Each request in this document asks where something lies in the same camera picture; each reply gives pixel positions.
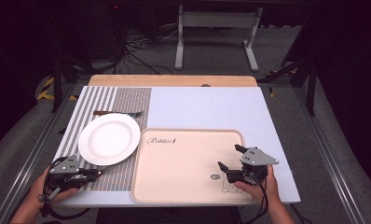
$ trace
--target gray striped mat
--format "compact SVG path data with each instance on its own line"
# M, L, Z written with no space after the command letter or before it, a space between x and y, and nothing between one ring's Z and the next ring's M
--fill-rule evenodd
M148 119L150 96L151 88L84 87L59 146L56 158L78 153L78 136L89 122L98 117L92 115L93 110L143 111L143 115L135 120L141 130L145 129ZM135 154L134 152L114 169L98 178L97 181L88 184L83 190L131 190L133 167L136 160ZM82 157L79 159L80 167L82 168L102 168L88 163Z

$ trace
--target metal stand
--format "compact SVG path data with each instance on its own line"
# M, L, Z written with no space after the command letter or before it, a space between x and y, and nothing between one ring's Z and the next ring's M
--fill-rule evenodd
M183 29L190 27L234 27L234 28L252 28L250 38L243 41L247 58L253 72L258 71L258 65L252 50L255 33L258 28L262 14L262 8L258 8L252 13L228 13L228 12L196 12L183 11L183 6L179 6L178 28L179 40L177 42L176 61L174 68L181 70L183 67L184 39Z
M34 11L44 24L49 43L48 47L53 59L54 106L51 112L55 113L62 103L62 75L68 83L76 83L78 75L73 67L74 65L89 71L91 74L100 74L101 72L94 69L90 64L84 64L67 53L57 22L45 1L37 3L36 6L31 5L31 8L36 8Z
M281 70L272 73L270 76L258 79L257 83L269 83L278 77L281 77L290 71L296 69L295 75L291 79L290 83L293 87L299 88L305 82L306 78L309 77L308 84L308 96L307 96L307 107L309 113L314 116L313 104L314 104L314 92L316 87L316 68L315 58L299 60L298 62L291 63Z

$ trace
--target table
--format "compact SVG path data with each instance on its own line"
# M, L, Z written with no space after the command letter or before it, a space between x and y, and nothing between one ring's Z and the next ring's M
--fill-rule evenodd
M211 87L201 87L203 84L209 84ZM131 103L135 94L142 99L138 104ZM105 100L110 97L114 98L110 101ZM100 106L101 109L143 109L146 116L137 120L141 130L145 128L237 130L243 135L245 146L259 146L268 155L280 161L280 164L275 166L275 173L283 202L300 202L295 181L264 97L260 88L256 87L253 77L94 76L80 94L56 158L77 153L77 137L83 127L94 119L90 112L96 106ZM92 167L82 158L80 160L81 167ZM63 201L61 205L173 206L166 203L137 203L131 197L130 187L114 185L114 188L99 190L99 183L91 183L87 189L80 190L77 195Z

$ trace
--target wire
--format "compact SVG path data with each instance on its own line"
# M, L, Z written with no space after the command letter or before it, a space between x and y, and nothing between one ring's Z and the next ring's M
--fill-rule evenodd
M122 60L122 62L124 63L124 65L127 67L127 70L128 70L128 74L130 74L131 73L131 71L130 71L130 67L125 63L125 61L124 60Z
M103 66L103 67L99 67L99 68L94 68L95 70L98 70L98 71L101 71L101 72L104 72L104 71L107 71L111 68L115 68L116 69L116 66L117 64L119 64L121 62L121 58L124 56L126 50L125 49L122 49L120 47L121 45L117 46L118 48L118 53L117 55L115 55L114 57L114 62L113 63L110 63L106 66ZM89 72L85 71L84 69L76 69L75 70L77 71L78 74L80 75L86 75L86 74L89 74Z
M207 28L207 30L217 35L227 35L232 31L232 28Z
M130 53L130 52L128 52L128 54L129 54L130 56L132 56L133 58L135 58L137 61L139 61L139 62L142 63L142 64L135 63L135 62L131 61L131 58L128 59L127 57L124 57L124 58L125 58L128 62L130 62L130 63L136 64L136 65L141 65L141 66L146 66L146 67L150 68L151 70L153 70L157 75L161 75L161 73L158 72L157 70L155 70L153 67L164 68L164 69L166 69L167 71L169 71L169 72L173 75L173 72L172 72L169 68L167 68L167 67L159 66L159 65L150 65L150 64L147 64L147 63L143 62L142 60L140 60L140 59L139 59L138 57L136 57L134 54L132 54L132 53Z
M296 216L299 218L302 224L305 224L305 222L308 222L309 224L312 224L312 221L304 216L301 215L301 213L298 211L298 209L295 207L293 203L290 203L290 206L295 211Z
M130 34L125 44L126 46L136 50L138 49L150 50L165 41L168 41L170 39L176 39L172 37L177 33L177 31L178 29L172 31L168 36L163 36L164 34L160 34L157 40L151 40L149 38L144 37L144 35L140 35L140 37L138 38L131 37L132 35L136 34Z
M262 186L261 182L255 177L255 175L252 175L252 178L254 179L255 183L257 183L257 185L261 188L262 190L262 193L264 194L264 197L261 201L261 206L260 206L260 210L257 214L257 216L255 216L252 220L248 221L247 223L253 223L254 221L256 221L258 218L260 218L261 216L263 216L267 210L268 210L268 207L269 207L269 201L268 201L268 196L267 196L267 192L266 192L266 188L267 188L267 181L265 182L265 187ZM261 210L262 210L262 207L264 206L264 201L265 201L265 209L264 211L261 213Z

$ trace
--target black cable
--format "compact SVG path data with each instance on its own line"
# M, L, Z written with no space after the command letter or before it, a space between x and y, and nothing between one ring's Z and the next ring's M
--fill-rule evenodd
M140 34L140 37L136 38L136 37L133 37L133 38L128 38L127 41L126 41L126 45L130 48L133 48L133 49L143 49L143 50L151 50L152 48L156 47L157 45L165 42L165 41L168 41L169 39L171 39L171 37L177 32L177 29L174 30L174 31L171 31L171 30L168 30L162 34L158 34L158 37L156 40L151 40L147 37L145 37L143 34Z
M262 186L261 182L255 177L255 175L252 175L252 178L254 179L255 183L257 183L257 185L261 188L262 193L264 194L264 196L263 196L263 199L261 201L260 211L258 212L258 214L252 220L248 221L247 223L253 223L258 218L260 218L261 216L263 216L267 212L268 207L269 207L269 201L268 201L268 196L267 196L266 188L264 188ZM265 204L266 205L265 205L264 211L261 213L261 209L264 206L264 201L265 201Z
M110 63L110 64L105 65L105 66L103 66L103 67L93 68L93 69L98 70L98 71L101 73L101 72L107 71L107 70L109 70L109 69L115 67L119 62L120 62L120 60L116 60L116 59L115 59L115 61L114 61L113 63ZM86 71L86 70L84 70L84 69L77 69L77 68L75 68L75 70L77 71L77 73L78 73L79 75L90 74L90 72L88 72L88 71Z
M69 219L74 219L74 218L77 218L77 217L84 216L87 212L89 212L89 210L90 210L90 208L86 208L82 212L77 213L75 215L71 215L71 216L62 216L62 215L59 215L54 210L51 210L51 212L49 214L52 217L55 217L55 218L60 219L60 220L69 220Z
M59 36L59 38L61 39L61 40L59 40L59 41L61 41L61 43L63 44L63 47L67 50L67 52L70 52L69 47L67 46L66 40L65 40L65 38L63 37L63 35L62 35L61 31L60 31L60 28L59 28L59 26L58 26L58 23L56 22L54 16L52 15L52 12L51 12L51 10L49 9L49 6L47 5L47 2L46 2L46 1L44 1L44 6L45 6L45 8L46 8L46 12L47 12L47 14L48 14L48 19L52 22L52 24L53 24L53 26L54 26L53 28L55 29L55 33L56 33L56 34Z
M128 70L128 75L131 74L131 71L130 71L130 67L125 63L124 60L122 60L122 62L124 63L124 65L127 67L127 70Z
M130 52L128 52L128 54L130 55L130 56L132 56L133 58L135 58L137 61L139 61L140 63L142 63L142 64L144 64L144 66L147 66L147 67L149 67L151 70L153 70L157 75L161 75L161 73L159 73L156 69L154 69L151 65L149 65L149 64L147 64L147 63L145 63L145 62L143 62L142 60L140 60L138 57L136 57L134 54L132 54L132 53L130 53Z
M312 221L304 216L301 215L301 213L298 211L298 209L295 207L293 203L290 203L291 208L295 211L296 216L299 218L302 224L305 224L305 222L308 222L309 224L312 224Z
M116 65L114 65L114 68L113 68L113 75L116 75L116 72L117 72L117 68L116 68Z
M131 61L131 57L127 58L127 57L124 57L124 59L126 59L128 62L130 63L133 63L133 64L136 64L136 65L140 65L140 66L146 66L146 67L149 67L150 69L152 69L153 71L157 72L156 70L154 70L152 67L159 67L159 68L163 68L163 69L166 69L169 73L171 73L173 75L173 72L167 68L167 67L164 67L164 66L160 66L160 65L150 65L150 64L140 64L140 63L135 63L133 61Z
M263 198L261 200L259 211L258 211L257 215L254 218L250 219L249 221L242 222L240 220L240 216L239 216L239 221L240 221L241 224L253 224L253 222L255 222L258 218L260 218L261 216L263 216L267 212L268 207L269 207L268 196L267 196L267 192L266 192L267 181L265 182L265 187L263 187L262 184L261 184L261 182L254 175L252 175L252 178L254 179L254 181L258 185L258 187L261 188L262 193L263 193ZM262 208L264 207L264 202L265 202L266 206L265 206L264 211L261 212L262 211Z
M212 32L217 35L227 35L232 31L232 28L207 28L207 31Z
M138 31L139 33L133 33L133 34L129 34L128 35L128 38L126 39L125 41L125 45L130 47L130 48L133 48L133 49L136 49L139 50L139 49L145 49L145 50L149 50L150 46L153 44L154 41L148 39L142 32L140 32L137 28L134 28L136 31ZM147 47L142 47L142 45L144 43L148 43L149 45Z

